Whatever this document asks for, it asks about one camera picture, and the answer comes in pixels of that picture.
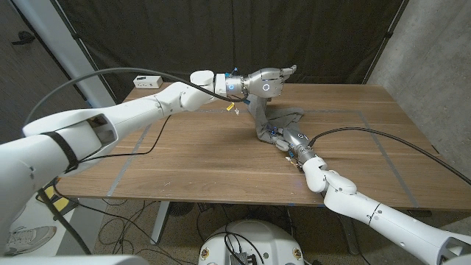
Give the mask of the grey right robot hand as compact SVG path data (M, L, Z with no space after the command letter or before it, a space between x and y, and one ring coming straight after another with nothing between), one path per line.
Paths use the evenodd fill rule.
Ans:
M273 136L273 140L279 150L287 152L300 165L316 156L315 152L308 145L310 142L308 137L298 130L278 128Z

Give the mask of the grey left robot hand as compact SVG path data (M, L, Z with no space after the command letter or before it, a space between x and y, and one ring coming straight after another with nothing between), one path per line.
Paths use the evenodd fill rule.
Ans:
M279 96L283 83L297 70L297 65L288 68L262 68L247 76L229 75L224 78L226 94L252 94L268 99Z

